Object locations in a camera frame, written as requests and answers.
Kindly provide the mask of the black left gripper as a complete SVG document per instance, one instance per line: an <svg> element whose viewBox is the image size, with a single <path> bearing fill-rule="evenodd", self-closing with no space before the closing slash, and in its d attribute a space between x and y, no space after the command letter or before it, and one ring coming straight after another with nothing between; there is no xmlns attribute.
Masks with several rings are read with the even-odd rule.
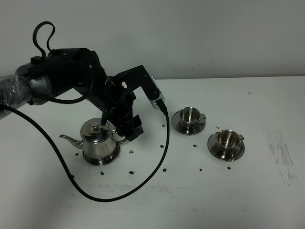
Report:
<svg viewBox="0 0 305 229"><path fill-rule="evenodd" d="M154 99L154 86L143 65L131 68L124 72L110 77L105 82L109 88L106 94L102 110L101 125L110 121L119 133L128 141L133 141L143 133L142 121L138 115L133 116L132 106L135 100L134 91L141 88L148 99ZM164 110L164 103L158 100L157 104L161 111Z"/></svg>

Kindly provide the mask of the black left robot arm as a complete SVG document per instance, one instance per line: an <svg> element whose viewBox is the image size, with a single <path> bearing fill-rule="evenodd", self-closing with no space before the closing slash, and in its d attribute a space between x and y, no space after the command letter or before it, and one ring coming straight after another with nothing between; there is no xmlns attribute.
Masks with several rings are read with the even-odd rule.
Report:
<svg viewBox="0 0 305 229"><path fill-rule="evenodd" d="M70 89L102 112L101 124L110 122L117 134L132 141L143 133L142 122L133 115L134 91L142 88L155 109L166 111L164 97L154 79L140 65L108 76L94 51L86 48L57 49L46 57L33 57L15 74L1 77L0 103L13 108L46 102L63 104L59 96Z"/></svg>

